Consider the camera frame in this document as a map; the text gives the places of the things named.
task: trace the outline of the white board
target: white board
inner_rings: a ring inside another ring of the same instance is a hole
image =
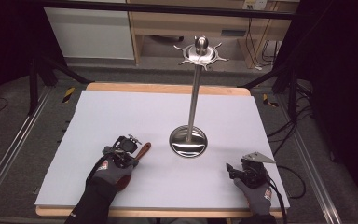
[[[226,162],[241,169],[241,157],[255,151],[273,158],[255,99],[199,95],[194,125],[205,132],[208,146],[201,156],[186,159],[171,150],[169,137],[174,129],[187,125],[190,101],[189,94],[83,91],[35,204],[75,206],[103,148],[130,133],[152,147],[111,206],[247,207],[242,192],[228,177]],[[289,207],[276,165],[265,166]],[[271,203],[271,208],[280,208],[274,191]]]

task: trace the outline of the wooden table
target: wooden table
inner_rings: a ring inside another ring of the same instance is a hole
[[[159,85],[159,84],[133,84],[133,83],[91,83],[87,91],[128,91],[128,92],[157,92],[157,93],[178,93],[189,94],[192,92],[192,86],[182,85]],[[212,95],[242,95],[250,96],[246,89],[220,87],[220,86],[200,86],[200,94]],[[39,216],[68,216],[73,207],[51,207],[37,206],[36,213]],[[276,218],[282,217],[280,210],[271,210],[271,214]],[[158,209],[111,209],[110,217],[249,217],[251,212],[248,209],[243,210],[158,210]]]

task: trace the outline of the gray work glove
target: gray work glove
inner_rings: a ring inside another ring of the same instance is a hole
[[[130,175],[132,170],[132,165],[126,168],[118,168],[112,158],[107,158],[100,167],[98,167],[94,177],[100,177],[111,185],[115,185],[121,177]]]
[[[257,189],[250,189],[239,178],[235,178],[234,184],[245,194],[249,208],[254,214],[269,215],[272,196],[269,183],[266,182]]]

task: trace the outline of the metal stand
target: metal stand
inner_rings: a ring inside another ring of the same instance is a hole
[[[227,61],[227,59],[220,58],[217,53],[216,48],[221,44],[214,48],[208,47],[208,45],[208,39],[205,36],[202,36],[196,38],[194,45],[187,46],[184,49],[174,46],[176,49],[183,51],[183,56],[185,58],[185,60],[179,64],[193,63],[196,65],[188,125],[176,128],[170,136],[170,146],[172,150],[176,154],[185,158],[198,157],[208,146],[208,139],[205,133],[201,129],[194,126],[202,67],[207,70],[206,66],[208,64],[214,63],[218,60]]]

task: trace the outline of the white cabinet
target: white cabinet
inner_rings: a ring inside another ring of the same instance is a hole
[[[125,0],[105,2],[125,3]],[[65,58],[134,60],[127,12],[45,10]]]

